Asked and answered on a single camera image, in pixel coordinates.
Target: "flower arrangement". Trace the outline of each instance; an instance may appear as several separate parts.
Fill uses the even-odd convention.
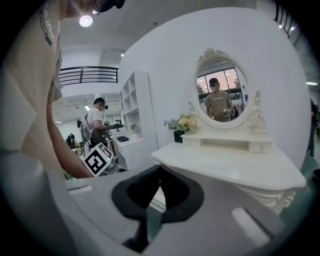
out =
[[[196,125],[196,120],[190,114],[181,114],[178,120],[164,120],[163,125],[168,126],[169,130],[189,132],[190,128]]]

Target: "ceiling light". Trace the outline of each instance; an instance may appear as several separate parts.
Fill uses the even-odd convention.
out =
[[[82,16],[79,20],[79,23],[82,27],[89,27],[92,24],[93,20],[89,15]]]
[[[306,82],[306,84],[307,84],[308,86],[317,86],[317,85],[318,85],[317,82]]]

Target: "white shelf unit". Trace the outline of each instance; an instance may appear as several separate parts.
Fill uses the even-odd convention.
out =
[[[136,70],[120,92],[123,125],[128,141],[114,138],[115,150],[121,165],[133,170],[154,165],[151,153],[158,150],[152,110],[148,73]],[[135,124],[133,135],[131,125]]]

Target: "person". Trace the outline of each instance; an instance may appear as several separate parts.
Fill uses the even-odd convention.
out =
[[[90,140],[92,148],[99,143],[103,143],[108,147],[106,139],[108,127],[103,124],[101,116],[101,112],[105,110],[105,107],[105,100],[101,97],[96,98],[86,117],[89,128],[92,130],[92,138]]]
[[[52,103],[62,97],[59,26],[66,18],[107,11],[107,0],[47,0],[26,22],[4,59],[1,78],[25,106],[32,121],[19,146],[45,170],[64,170],[75,178],[92,177],[68,147],[52,115]]]
[[[315,130],[317,127],[317,108],[314,102],[311,100],[311,127],[310,127],[310,137],[307,152],[310,156],[315,156]]]
[[[223,114],[225,109],[231,112],[232,100],[230,95],[226,91],[220,90],[220,83],[217,78],[211,78],[209,85],[212,93],[210,93],[204,101],[206,114],[219,122],[227,122],[228,120],[223,118]]]

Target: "beige t-shirt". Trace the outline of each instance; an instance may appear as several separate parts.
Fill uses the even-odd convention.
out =
[[[204,101],[205,106],[210,106],[211,115],[215,120],[224,122],[222,117],[224,110],[232,105],[229,93],[221,90],[218,93],[210,93]]]
[[[62,97],[59,25],[59,0],[47,1],[17,36],[3,63],[3,71],[36,112],[21,151],[63,176],[48,132],[46,113],[47,103]]]

